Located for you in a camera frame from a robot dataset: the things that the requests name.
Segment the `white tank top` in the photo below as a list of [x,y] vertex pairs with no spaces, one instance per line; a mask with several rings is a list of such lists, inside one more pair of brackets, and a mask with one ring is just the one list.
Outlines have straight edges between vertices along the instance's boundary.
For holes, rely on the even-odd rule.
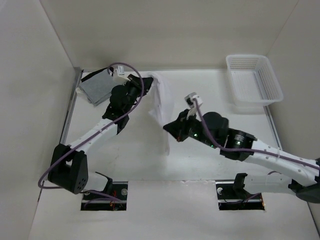
[[151,84],[152,108],[148,114],[157,122],[162,130],[164,154],[170,154],[169,134],[163,127],[171,122],[175,101],[169,80],[156,72],[148,72],[148,77],[153,78]]

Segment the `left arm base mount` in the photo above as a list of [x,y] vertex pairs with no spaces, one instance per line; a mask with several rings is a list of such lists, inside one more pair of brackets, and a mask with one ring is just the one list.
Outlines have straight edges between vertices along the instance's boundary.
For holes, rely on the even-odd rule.
[[117,201],[108,196],[86,192],[82,195],[80,210],[109,212],[126,211],[128,186],[129,183],[127,181],[113,182],[112,187],[107,194],[114,198],[117,198]]

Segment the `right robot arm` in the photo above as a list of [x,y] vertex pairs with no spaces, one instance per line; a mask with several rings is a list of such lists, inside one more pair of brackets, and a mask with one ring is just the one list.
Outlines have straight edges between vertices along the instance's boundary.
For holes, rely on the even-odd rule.
[[244,200],[258,193],[283,193],[300,200],[320,202],[320,161],[305,159],[274,148],[254,135],[229,127],[229,120],[217,112],[207,112],[201,119],[182,111],[176,120],[163,129],[178,142],[192,138],[220,155],[243,163],[256,164],[271,170],[271,174],[237,173],[233,185],[221,191],[221,196],[234,195]]

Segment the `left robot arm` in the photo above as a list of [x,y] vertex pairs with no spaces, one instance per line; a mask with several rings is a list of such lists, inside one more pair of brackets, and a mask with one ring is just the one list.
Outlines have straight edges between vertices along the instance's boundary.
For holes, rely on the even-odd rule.
[[109,105],[97,125],[71,144],[60,143],[55,147],[48,181],[75,195],[95,191],[100,199],[108,199],[112,195],[112,179],[90,172],[89,156],[125,128],[130,119],[129,113],[149,92],[153,81],[153,77],[139,78],[130,74],[125,84],[115,86],[111,90]]

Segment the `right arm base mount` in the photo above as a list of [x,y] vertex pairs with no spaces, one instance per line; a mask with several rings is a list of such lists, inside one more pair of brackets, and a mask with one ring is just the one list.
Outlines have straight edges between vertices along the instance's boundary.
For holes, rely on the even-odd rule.
[[215,182],[220,211],[265,210],[262,194],[251,194],[244,189],[244,180],[247,176],[247,173],[238,173],[234,180]]

